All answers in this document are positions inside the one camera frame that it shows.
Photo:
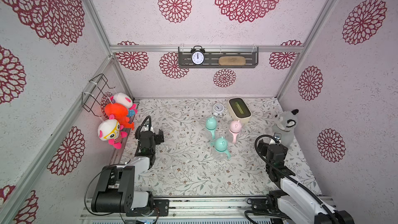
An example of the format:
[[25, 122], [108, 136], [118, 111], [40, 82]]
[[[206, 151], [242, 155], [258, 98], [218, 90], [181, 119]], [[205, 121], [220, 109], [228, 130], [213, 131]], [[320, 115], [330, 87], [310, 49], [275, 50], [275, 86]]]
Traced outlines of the pink bear cap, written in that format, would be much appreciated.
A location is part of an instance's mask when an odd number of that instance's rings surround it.
[[229, 126], [229, 130], [230, 130], [230, 132], [233, 133], [233, 134], [239, 134], [239, 133], [241, 133], [242, 128], [243, 128], [243, 125], [242, 125], [242, 123], [240, 122], [240, 120], [233, 120], [233, 121], [230, 123], [230, 126]]

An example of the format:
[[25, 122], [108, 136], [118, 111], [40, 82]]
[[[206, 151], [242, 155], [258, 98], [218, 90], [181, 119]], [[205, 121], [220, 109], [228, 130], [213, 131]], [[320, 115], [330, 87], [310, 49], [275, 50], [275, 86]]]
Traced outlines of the mint cap with handle ring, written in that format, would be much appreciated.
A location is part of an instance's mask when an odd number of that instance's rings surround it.
[[214, 141], [214, 148], [219, 152], [224, 152], [228, 149], [228, 140], [224, 137], [220, 137]]

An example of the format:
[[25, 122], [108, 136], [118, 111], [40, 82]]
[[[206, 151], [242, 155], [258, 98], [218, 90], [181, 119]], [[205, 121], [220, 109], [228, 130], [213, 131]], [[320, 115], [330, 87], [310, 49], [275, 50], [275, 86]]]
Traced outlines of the clear bottle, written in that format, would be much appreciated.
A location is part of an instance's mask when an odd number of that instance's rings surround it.
[[229, 154], [228, 150], [225, 150], [224, 152], [219, 152], [215, 148], [212, 149], [212, 156], [213, 156], [213, 159], [216, 161], [228, 160], [230, 158], [230, 154]]
[[208, 141], [214, 141], [217, 138], [217, 129], [209, 130], [205, 128], [205, 137]]

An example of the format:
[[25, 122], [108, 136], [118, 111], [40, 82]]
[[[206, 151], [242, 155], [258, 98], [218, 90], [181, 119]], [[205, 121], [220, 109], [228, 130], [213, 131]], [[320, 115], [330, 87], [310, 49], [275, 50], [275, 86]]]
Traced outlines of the mint bear cap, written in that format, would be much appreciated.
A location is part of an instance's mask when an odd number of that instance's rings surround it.
[[217, 128], [217, 119], [215, 118], [215, 116], [211, 116], [209, 118], [207, 118], [206, 122], [205, 122], [205, 128], [209, 131], [211, 130], [215, 130]]

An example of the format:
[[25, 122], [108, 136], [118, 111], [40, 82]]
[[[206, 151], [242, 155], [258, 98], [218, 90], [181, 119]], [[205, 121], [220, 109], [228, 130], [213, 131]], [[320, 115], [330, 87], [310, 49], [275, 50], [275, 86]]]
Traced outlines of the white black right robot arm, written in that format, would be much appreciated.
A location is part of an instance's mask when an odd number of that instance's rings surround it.
[[260, 210], [269, 216], [286, 218], [296, 224], [353, 224], [353, 217], [326, 204], [304, 186], [285, 166], [288, 148], [270, 135], [255, 140], [255, 151], [266, 163], [269, 179], [278, 187], [266, 195]]

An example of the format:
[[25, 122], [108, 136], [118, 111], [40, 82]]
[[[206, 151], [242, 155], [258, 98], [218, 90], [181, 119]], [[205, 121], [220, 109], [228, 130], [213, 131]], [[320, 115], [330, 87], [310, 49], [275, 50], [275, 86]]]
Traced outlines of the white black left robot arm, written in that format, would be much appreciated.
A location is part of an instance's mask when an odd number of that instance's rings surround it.
[[153, 194], [135, 190], [138, 176], [155, 164], [155, 148], [164, 142], [164, 134], [143, 131], [139, 134], [138, 153], [127, 164], [104, 167], [99, 174], [91, 202], [94, 213], [126, 213], [129, 216], [151, 215], [155, 212]]

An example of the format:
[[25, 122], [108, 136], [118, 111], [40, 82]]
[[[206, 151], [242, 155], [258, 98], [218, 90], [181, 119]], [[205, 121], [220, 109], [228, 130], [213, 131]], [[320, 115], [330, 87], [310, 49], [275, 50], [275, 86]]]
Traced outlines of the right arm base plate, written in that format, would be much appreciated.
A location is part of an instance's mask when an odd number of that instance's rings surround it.
[[268, 200], [267, 197], [260, 198], [248, 198], [246, 202], [251, 206], [253, 211], [279, 214], [279, 210], [274, 206], [272, 200]]

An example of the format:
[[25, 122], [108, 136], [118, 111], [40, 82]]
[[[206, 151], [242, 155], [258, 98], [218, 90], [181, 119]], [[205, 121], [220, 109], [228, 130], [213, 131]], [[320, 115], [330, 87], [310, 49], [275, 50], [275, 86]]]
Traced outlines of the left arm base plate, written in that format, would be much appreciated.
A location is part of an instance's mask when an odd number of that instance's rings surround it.
[[169, 215], [170, 201], [154, 199], [146, 207], [134, 208], [126, 213], [127, 217], [165, 217]]

